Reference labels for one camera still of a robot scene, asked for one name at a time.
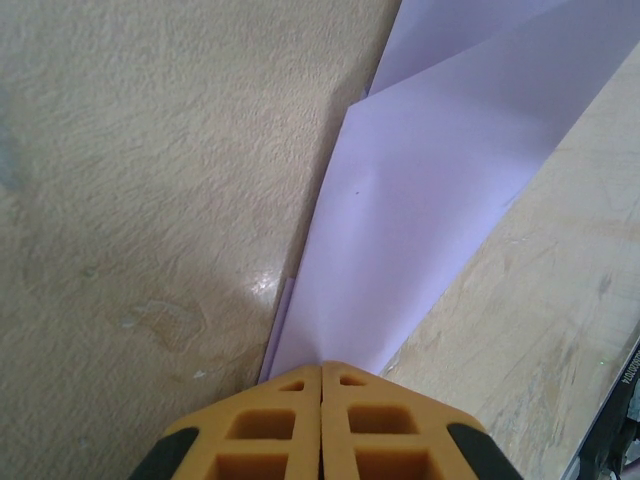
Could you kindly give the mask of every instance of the textured wall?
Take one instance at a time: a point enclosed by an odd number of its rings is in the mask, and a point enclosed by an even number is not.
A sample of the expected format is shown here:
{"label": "textured wall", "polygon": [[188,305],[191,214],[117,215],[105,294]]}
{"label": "textured wall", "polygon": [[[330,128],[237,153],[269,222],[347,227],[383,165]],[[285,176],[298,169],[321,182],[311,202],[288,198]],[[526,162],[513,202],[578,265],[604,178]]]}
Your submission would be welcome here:
{"label": "textured wall", "polygon": [[125,477],[255,381],[398,3],[0,3],[0,477]]}

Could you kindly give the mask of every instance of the paper sheet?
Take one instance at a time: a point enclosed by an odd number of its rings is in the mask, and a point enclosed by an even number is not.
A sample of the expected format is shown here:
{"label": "paper sheet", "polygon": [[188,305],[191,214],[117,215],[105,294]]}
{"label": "paper sheet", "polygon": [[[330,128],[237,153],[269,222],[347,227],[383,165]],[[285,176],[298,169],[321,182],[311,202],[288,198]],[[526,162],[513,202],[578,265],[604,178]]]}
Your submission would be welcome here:
{"label": "paper sheet", "polygon": [[270,376],[380,372],[639,40],[631,0],[405,0],[347,112]]}

